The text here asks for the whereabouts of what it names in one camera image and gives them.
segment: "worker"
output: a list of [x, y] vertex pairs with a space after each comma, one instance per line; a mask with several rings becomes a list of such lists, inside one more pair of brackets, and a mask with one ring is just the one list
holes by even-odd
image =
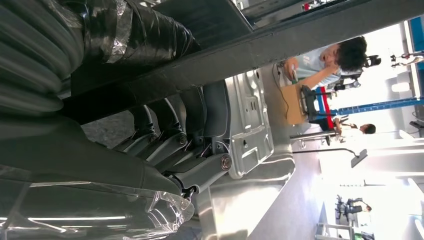
[[360, 70], [367, 62], [367, 42], [363, 36], [287, 59], [283, 72], [288, 80], [299, 79], [310, 89], [334, 83], [345, 73]]
[[[347, 139], [360, 136], [363, 134], [374, 134], [376, 133], [376, 126], [374, 124], [368, 123], [361, 125], [359, 128], [356, 124], [346, 123], [348, 118], [335, 118], [333, 124], [335, 125], [334, 130], [338, 133], [338, 136], [335, 138], [336, 141], [344, 143]], [[311, 120], [311, 124], [318, 124], [323, 131], [331, 130], [326, 118]]]

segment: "plastic wrap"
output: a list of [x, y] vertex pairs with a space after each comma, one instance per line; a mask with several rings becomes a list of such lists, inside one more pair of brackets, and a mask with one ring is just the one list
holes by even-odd
[[126, 0], [133, 10], [131, 34], [122, 64], [155, 67], [200, 50], [192, 33], [171, 17]]
[[0, 239], [161, 239], [194, 213], [188, 200], [163, 191], [28, 180], [35, 178], [0, 166]]
[[85, 62], [155, 67], [200, 48], [174, 19], [140, 0], [61, 0], [84, 25]]

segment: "metal beam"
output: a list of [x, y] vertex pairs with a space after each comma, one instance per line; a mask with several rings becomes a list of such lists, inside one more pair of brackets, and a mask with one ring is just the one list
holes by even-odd
[[[227, 44], [190, 54], [133, 78], [67, 98], [62, 113], [76, 119], [108, 116], [194, 87], [276, 63], [288, 57], [388, 27], [424, 13], [424, 0], [348, 0], [281, 22]], [[116, 98], [116, 90], [121, 99]], [[98, 109], [112, 100], [111, 109]]]

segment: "metal bracket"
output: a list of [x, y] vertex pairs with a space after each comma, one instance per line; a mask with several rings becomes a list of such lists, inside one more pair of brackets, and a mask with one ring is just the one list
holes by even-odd
[[133, 152], [133, 154], [136, 157], [142, 160], [146, 160], [147, 162], [155, 166], [170, 155], [185, 147], [186, 144], [186, 134], [184, 132], [179, 132], [164, 141], [162, 141], [162, 138], [159, 137], [158, 139], [149, 143], [149, 145], [141, 152]]
[[172, 175], [181, 183], [183, 189], [195, 186], [197, 193], [201, 193], [227, 173], [231, 165], [232, 160], [228, 154], [217, 154], [206, 159], [190, 158], [176, 165], [170, 172], [175, 171]]

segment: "floor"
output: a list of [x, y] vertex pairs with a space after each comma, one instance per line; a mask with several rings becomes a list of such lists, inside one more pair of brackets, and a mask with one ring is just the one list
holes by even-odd
[[[293, 151], [300, 150], [299, 146], [293, 143]], [[306, 150], [314, 148], [316, 143], [306, 144]], [[302, 153], [296, 154], [294, 159], [295, 173], [249, 240], [313, 240], [317, 223], [326, 221], [318, 155]]]

